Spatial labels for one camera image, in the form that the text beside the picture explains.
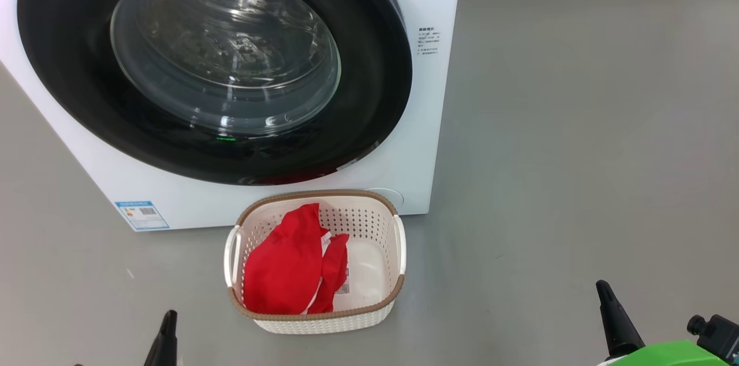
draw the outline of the plastic basket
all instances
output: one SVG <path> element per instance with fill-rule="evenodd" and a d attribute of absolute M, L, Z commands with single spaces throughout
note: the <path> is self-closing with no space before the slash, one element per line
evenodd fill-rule
<path fill-rule="evenodd" d="M 249 311 L 242 300 L 249 252 L 282 222 L 286 212 L 307 203 L 319 203 L 321 226 L 332 234 L 349 235 L 348 290 L 335 295 L 332 313 L 272 315 Z M 269 197 L 238 217 L 226 240 L 223 269 L 233 305 L 272 333 L 325 334 L 371 327 L 388 316 L 403 286 L 403 222 L 390 201 L 372 192 L 327 190 Z"/>

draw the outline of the front-load washing machine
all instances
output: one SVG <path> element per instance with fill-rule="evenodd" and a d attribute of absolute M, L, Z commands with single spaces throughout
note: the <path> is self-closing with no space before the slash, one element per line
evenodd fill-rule
<path fill-rule="evenodd" d="M 0 0 L 0 61 L 135 230 L 321 189 L 422 214 L 456 3 Z"/>

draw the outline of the white plastic container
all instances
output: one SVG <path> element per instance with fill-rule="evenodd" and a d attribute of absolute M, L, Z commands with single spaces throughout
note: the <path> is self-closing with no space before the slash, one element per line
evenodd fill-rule
<path fill-rule="evenodd" d="M 244 264 L 288 211 L 319 203 L 321 226 L 332 234 L 348 234 L 349 290 L 334 296 L 332 313 L 259 314 L 242 298 Z M 226 240 L 223 269 L 229 297 L 245 316 L 278 334 L 325 334 L 371 327 L 383 321 L 406 271 L 406 236 L 393 204 L 381 195 L 360 190 L 327 190 L 269 197 L 247 208 Z"/>

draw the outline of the red cloth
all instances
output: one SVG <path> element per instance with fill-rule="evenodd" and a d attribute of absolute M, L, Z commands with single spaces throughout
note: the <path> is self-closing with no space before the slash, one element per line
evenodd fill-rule
<path fill-rule="evenodd" d="M 322 255 L 321 237 L 327 232 L 321 227 L 317 203 L 288 211 L 279 226 L 249 253 L 242 295 L 246 308 L 262 314 L 301 314 L 316 296 L 310 313 L 332 311 L 333 294 L 346 279 L 349 236 L 332 237 Z"/>
<path fill-rule="evenodd" d="M 309 314 L 330 313 L 333 311 L 333 294 L 346 281 L 347 240 L 349 240 L 348 234 L 331 237 L 331 243 L 326 249 L 321 270 L 323 281 L 321 281 L 319 292 L 316 294 L 316 301 L 308 308 Z"/>

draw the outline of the gray floor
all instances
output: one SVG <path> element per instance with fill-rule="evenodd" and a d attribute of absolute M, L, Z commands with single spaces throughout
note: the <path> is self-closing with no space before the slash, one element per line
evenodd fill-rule
<path fill-rule="evenodd" d="M 0 364 L 596 364 L 597 279 L 646 342 L 739 320 L 739 0 L 460 0 L 432 212 L 378 327 L 281 337 L 230 305 L 224 229 L 134 234 L 0 90 Z"/>

